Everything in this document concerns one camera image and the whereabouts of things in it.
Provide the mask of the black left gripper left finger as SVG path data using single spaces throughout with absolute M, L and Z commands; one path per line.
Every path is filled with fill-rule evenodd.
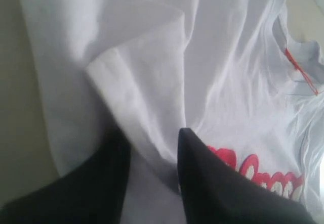
M 119 223 L 130 160 L 130 144 L 117 129 L 75 170 L 5 204 L 1 223 Z

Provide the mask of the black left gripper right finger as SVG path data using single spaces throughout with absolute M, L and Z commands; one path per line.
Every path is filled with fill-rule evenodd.
M 299 203 L 304 177 L 261 173 L 251 154 L 206 146 L 189 128 L 178 138 L 178 178 L 188 223 L 312 223 Z

